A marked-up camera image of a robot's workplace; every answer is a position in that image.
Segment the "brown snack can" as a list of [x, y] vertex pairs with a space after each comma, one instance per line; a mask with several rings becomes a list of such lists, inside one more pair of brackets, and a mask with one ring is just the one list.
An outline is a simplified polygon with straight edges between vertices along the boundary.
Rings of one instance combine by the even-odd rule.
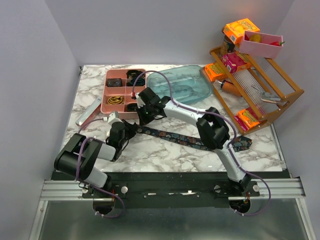
[[223, 57], [224, 55], [228, 53], [232, 53], [235, 49], [235, 36], [232, 35], [231, 33], [226, 34], [225, 33], [225, 28], [223, 27], [221, 29], [222, 33], [224, 34], [224, 39], [222, 46], [220, 47], [220, 56]]

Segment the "pink silver flat box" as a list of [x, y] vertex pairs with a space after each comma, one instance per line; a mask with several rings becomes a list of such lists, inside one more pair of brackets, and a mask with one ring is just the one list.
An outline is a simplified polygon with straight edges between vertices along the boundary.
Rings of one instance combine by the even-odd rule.
[[78, 127], [84, 127], [85, 124], [92, 121], [101, 112], [102, 98], [97, 97], [88, 107], [85, 108], [84, 112], [75, 121]]

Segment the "floral patterned necktie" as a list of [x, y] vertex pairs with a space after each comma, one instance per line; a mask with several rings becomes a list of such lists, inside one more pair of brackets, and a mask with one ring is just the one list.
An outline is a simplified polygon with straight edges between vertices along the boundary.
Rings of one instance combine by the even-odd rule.
[[[213, 149], [207, 148], [201, 141], [200, 138], [187, 136], [179, 133], [173, 133], [163, 130], [150, 128], [147, 126], [137, 126], [136, 131], [139, 134], [146, 134], [159, 139], [163, 139], [168, 142], [176, 143], [182, 146], [191, 147], [193, 149], [213, 151]], [[241, 152], [248, 150], [252, 145], [252, 140], [245, 136], [238, 136], [232, 143], [232, 147], [235, 152]]]

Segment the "orange snack box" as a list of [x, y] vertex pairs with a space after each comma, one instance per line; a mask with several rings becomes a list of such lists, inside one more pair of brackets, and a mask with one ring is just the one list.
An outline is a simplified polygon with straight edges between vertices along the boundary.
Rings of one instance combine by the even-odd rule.
[[257, 115], [254, 111], [248, 107], [240, 110], [234, 119], [238, 122], [240, 127], [246, 132], [254, 127], [258, 126], [261, 122], [259, 121]]
[[211, 82], [224, 80], [228, 77], [217, 62], [207, 64], [204, 71]]
[[223, 33], [233, 44], [239, 44], [242, 41], [245, 31], [260, 32], [260, 29], [248, 18], [227, 23], [223, 28]]

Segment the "orange bottle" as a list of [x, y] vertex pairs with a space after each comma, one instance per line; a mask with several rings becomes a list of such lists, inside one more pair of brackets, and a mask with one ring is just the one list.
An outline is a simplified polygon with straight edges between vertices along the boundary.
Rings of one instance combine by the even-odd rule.
[[229, 93], [238, 97], [242, 97], [242, 94], [240, 93], [240, 91], [232, 83], [228, 82], [226, 79], [216, 80], [214, 85], [226, 93]]

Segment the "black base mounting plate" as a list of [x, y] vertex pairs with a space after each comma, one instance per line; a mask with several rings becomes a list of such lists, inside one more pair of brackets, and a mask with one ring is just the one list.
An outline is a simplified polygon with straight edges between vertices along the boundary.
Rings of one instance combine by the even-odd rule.
[[235, 207], [248, 211], [250, 198], [260, 196], [256, 180], [246, 188], [231, 183], [225, 172], [111, 172], [110, 192], [121, 200], [91, 186], [82, 194], [93, 200], [94, 210]]

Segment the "rolled dark floral tie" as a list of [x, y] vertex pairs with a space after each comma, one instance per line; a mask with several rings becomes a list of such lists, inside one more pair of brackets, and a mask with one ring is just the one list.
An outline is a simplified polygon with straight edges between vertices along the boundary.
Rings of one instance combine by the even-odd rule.
[[117, 87], [122, 87], [122, 79], [121, 78], [108, 78], [106, 80], [106, 86], [108, 88], [117, 88]]

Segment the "rolled black tie bottom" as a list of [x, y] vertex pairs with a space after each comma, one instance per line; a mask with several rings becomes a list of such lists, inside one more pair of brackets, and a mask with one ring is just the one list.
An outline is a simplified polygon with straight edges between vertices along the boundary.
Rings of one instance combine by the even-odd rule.
[[130, 103], [126, 106], [126, 112], [128, 113], [136, 113], [138, 109], [138, 105], [136, 103]]

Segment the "rolled teal tie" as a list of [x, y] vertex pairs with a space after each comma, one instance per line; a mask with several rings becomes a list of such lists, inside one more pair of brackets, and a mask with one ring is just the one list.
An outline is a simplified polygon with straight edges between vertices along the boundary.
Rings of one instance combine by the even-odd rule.
[[146, 84], [146, 81], [143, 77], [140, 77], [138, 80], [130, 79], [127, 83], [127, 87], [132, 87], [135, 84], [136, 87], [143, 87]]

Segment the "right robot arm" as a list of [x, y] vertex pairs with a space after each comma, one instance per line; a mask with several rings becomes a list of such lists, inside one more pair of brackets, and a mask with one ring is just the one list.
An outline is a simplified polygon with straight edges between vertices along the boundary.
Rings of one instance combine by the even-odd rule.
[[162, 116], [195, 126], [203, 145], [213, 150], [225, 167], [230, 182], [230, 191], [236, 196], [247, 192], [251, 177], [241, 170], [230, 141], [229, 127], [216, 108], [194, 108], [169, 96], [160, 98], [149, 87], [139, 93], [133, 93], [132, 97], [136, 99], [141, 124], [146, 125], [155, 120], [157, 116]]

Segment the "blue transparent plastic tray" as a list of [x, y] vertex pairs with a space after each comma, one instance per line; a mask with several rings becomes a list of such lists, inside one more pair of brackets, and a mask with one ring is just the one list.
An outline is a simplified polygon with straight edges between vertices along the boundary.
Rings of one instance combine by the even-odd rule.
[[147, 77], [146, 86], [160, 98], [172, 96], [182, 104], [190, 105], [208, 98], [213, 93], [213, 86], [208, 80], [204, 68], [199, 65], [186, 65], [160, 71]]

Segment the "orange snack box top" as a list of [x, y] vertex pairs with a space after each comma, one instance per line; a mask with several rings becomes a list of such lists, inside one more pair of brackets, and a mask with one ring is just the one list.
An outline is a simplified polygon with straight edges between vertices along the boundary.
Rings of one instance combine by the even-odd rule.
[[223, 28], [223, 33], [233, 44], [239, 44], [242, 41], [245, 31], [260, 32], [260, 29], [248, 18], [227, 23]]

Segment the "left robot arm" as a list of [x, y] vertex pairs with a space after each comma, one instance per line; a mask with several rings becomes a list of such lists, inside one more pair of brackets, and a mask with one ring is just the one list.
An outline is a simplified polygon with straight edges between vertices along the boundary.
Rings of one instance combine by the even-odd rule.
[[129, 140], [136, 135], [138, 125], [126, 120], [111, 124], [105, 141], [75, 133], [54, 161], [54, 169], [75, 180], [93, 186], [101, 198], [107, 197], [112, 189], [112, 177], [95, 167], [97, 159], [115, 162], [121, 156]]

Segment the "yellow toy fruit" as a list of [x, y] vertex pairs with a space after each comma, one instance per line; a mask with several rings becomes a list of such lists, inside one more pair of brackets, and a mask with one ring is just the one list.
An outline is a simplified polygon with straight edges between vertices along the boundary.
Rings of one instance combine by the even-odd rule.
[[259, 34], [253, 34], [250, 36], [249, 41], [255, 42], [255, 43], [261, 43], [262, 42], [262, 37]]

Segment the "wooden dish rack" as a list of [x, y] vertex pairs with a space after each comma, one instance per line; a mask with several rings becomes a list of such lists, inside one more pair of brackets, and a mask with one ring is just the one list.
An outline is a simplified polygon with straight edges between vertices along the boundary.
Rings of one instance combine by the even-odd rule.
[[[247, 58], [248, 62], [252, 64], [252, 67], [230, 73], [219, 58], [220, 48], [215, 47], [209, 52], [215, 59], [215, 62], [217, 62], [226, 72], [231, 83], [234, 84], [242, 95], [242, 97], [237, 97], [227, 92], [223, 93], [223, 90], [219, 90], [217, 86], [213, 87], [215, 96], [222, 104], [227, 115], [231, 118], [241, 135], [248, 135], [270, 126], [304, 93], [304, 90], [301, 89], [271, 58], [252, 57], [251, 55], [245, 54], [244, 56]], [[280, 86], [268, 75], [267, 70], [274, 71], [283, 82], [288, 84], [290, 88], [288, 94], [280, 89]], [[261, 101], [261, 92], [268, 92], [276, 95], [281, 99], [281, 102], [269, 103]], [[248, 107], [254, 111], [260, 124], [250, 130], [244, 131], [234, 119], [234, 116], [238, 111]]]

